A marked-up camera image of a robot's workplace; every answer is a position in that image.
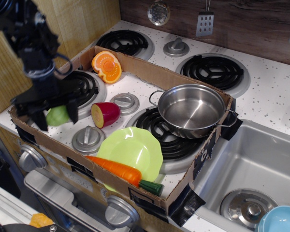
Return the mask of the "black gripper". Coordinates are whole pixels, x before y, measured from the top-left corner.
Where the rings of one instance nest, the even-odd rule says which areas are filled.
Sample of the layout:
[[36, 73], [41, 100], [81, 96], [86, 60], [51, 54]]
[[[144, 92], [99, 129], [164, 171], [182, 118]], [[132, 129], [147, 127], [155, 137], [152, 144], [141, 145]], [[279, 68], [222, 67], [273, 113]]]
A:
[[48, 124], [44, 115], [45, 110], [53, 107], [66, 106], [70, 120], [78, 121], [78, 98], [83, 93], [82, 81], [55, 76], [33, 81], [33, 86], [25, 92], [15, 96], [11, 104], [16, 107], [19, 116], [28, 115], [42, 131], [48, 131]]

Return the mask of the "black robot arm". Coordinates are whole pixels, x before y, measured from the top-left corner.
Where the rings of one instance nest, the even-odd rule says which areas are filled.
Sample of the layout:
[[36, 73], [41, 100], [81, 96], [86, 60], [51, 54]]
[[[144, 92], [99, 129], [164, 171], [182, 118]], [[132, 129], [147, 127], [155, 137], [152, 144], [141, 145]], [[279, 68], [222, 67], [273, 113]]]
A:
[[69, 119], [78, 121], [78, 99], [82, 82], [60, 80], [73, 71], [60, 72], [54, 59], [65, 58], [58, 53], [58, 37], [48, 27], [46, 17], [31, 0], [0, 0], [0, 31], [22, 60], [23, 72], [32, 87], [11, 100], [18, 116], [29, 116], [43, 131], [48, 130], [45, 110], [65, 106]]

